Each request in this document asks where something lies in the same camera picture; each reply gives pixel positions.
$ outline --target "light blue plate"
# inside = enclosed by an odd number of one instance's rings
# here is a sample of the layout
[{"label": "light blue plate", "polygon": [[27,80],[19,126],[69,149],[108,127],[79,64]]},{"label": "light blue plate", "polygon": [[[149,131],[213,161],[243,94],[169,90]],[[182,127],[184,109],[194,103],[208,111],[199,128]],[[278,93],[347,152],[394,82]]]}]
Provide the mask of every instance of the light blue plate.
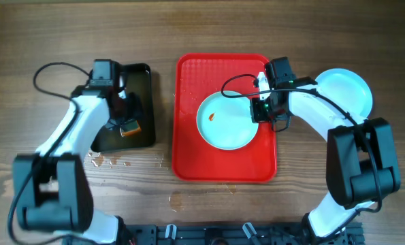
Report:
[{"label": "light blue plate", "polygon": [[322,91],[338,105],[360,116],[367,117],[372,111],[373,96],[367,83],[355,72],[335,68],[317,76]]},{"label": "light blue plate", "polygon": [[[239,95],[225,91],[227,95]],[[247,145],[258,131],[252,122],[247,97],[230,99],[221,92],[208,96],[196,116],[197,130],[210,145],[222,150],[235,150]]]}]

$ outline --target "red tray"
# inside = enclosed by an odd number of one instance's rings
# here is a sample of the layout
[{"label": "red tray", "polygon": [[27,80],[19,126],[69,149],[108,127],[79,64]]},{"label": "red tray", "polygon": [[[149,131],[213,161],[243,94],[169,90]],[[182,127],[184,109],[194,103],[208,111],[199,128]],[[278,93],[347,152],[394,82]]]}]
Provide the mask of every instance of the red tray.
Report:
[{"label": "red tray", "polygon": [[[259,125],[246,146],[220,150],[199,134],[196,113],[202,101],[219,92],[229,78],[258,76],[269,62],[260,54],[186,54],[176,67],[172,169],[182,180],[198,182],[267,182],[276,173],[276,139],[270,123]],[[257,92],[252,78],[240,78],[227,90]]]}]

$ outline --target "wooden table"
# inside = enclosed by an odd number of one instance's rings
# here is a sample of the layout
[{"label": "wooden table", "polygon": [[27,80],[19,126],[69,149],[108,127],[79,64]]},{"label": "wooden table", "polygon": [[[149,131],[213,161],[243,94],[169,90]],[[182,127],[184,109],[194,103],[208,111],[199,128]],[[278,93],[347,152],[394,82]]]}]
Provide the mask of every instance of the wooden table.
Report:
[{"label": "wooden table", "polygon": [[[67,101],[39,94],[31,84],[35,70],[52,61],[85,69],[94,59],[143,62],[158,74],[157,143],[84,160],[97,208],[127,224],[164,225],[299,221],[316,207],[327,192],[326,143],[298,118],[277,135],[278,173],[269,183],[200,184],[173,175],[175,68],[188,52],[287,56],[298,77],[315,78],[332,67],[360,74],[374,96],[370,118],[381,116],[393,127],[402,187],[384,200],[381,212],[357,220],[364,223],[368,244],[405,244],[405,1],[0,6],[0,244],[9,243],[10,164],[17,153],[33,152],[44,142],[67,110]],[[39,77],[43,87],[65,94],[84,81],[65,67]]]}]

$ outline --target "stain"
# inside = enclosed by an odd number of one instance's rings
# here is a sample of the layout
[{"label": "stain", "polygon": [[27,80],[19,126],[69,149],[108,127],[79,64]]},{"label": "stain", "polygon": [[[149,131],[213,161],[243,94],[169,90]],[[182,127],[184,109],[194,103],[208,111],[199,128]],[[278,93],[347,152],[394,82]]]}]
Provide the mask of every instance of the stain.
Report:
[{"label": "stain", "polygon": [[182,197],[181,197],[181,192],[179,191],[174,191],[170,196],[169,196],[169,205],[170,208],[174,212],[178,212],[182,210]]},{"label": "stain", "polygon": [[234,195],[237,192],[237,186],[234,184],[225,184],[225,186],[228,188],[228,191]]},{"label": "stain", "polygon": [[95,167],[101,167],[102,163],[104,163],[104,156],[100,154],[98,157],[92,159],[92,163]]},{"label": "stain", "polygon": [[118,160],[121,158],[122,156],[119,155],[113,155],[112,158],[109,160],[109,164],[110,165],[117,165],[118,164]]}]

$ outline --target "black tray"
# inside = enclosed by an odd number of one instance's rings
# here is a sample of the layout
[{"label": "black tray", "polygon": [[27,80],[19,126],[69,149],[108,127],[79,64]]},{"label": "black tray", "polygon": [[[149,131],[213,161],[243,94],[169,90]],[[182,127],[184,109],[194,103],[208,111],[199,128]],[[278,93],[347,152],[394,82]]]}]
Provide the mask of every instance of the black tray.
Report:
[{"label": "black tray", "polygon": [[122,137],[120,130],[103,127],[96,135],[91,149],[94,152],[114,152],[130,148],[152,146],[155,143],[154,110],[152,105],[151,71],[147,64],[125,65],[128,73],[126,92],[140,97],[143,117],[138,120],[142,132]]}]

